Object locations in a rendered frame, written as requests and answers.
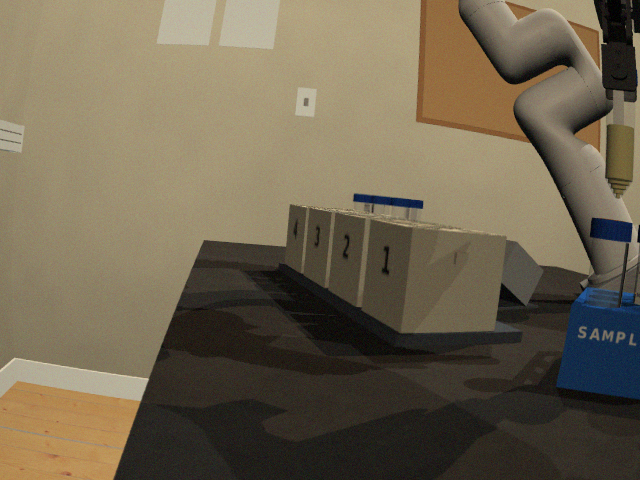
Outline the clear conical tube with yellow liquid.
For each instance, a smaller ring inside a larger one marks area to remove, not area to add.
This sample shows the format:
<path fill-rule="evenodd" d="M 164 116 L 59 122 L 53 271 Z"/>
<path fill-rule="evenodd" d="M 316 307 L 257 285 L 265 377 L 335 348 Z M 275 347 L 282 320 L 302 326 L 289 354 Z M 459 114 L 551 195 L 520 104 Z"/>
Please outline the clear conical tube with yellow liquid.
<path fill-rule="evenodd" d="M 593 239 L 585 304 L 620 308 L 632 223 L 592 218 L 590 237 Z"/>

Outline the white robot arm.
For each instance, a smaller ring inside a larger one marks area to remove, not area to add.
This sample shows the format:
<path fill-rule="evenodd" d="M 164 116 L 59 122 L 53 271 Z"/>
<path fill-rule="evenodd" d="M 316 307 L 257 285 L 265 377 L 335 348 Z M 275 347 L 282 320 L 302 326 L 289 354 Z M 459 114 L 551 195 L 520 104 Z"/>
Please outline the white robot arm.
<path fill-rule="evenodd" d="M 458 9 L 507 83 L 568 67 L 522 92 L 513 111 L 546 165 L 590 260 L 592 218 L 633 223 L 622 198 L 614 198 L 605 180 L 599 151 L 575 137 L 606 115 L 601 71 L 568 21 L 553 9 L 519 20 L 504 0 L 459 0 Z"/>

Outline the blue tube rack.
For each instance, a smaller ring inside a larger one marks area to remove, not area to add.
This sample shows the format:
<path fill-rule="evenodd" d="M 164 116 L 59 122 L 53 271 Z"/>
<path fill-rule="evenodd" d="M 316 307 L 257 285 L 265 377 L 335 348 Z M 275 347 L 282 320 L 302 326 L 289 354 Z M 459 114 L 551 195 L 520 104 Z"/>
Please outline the blue tube rack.
<path fill-rule="evenodd" d="M 572 303 L 556 387 L 640 399 L 640 305 L 623 292 L 620 308 Z"/>

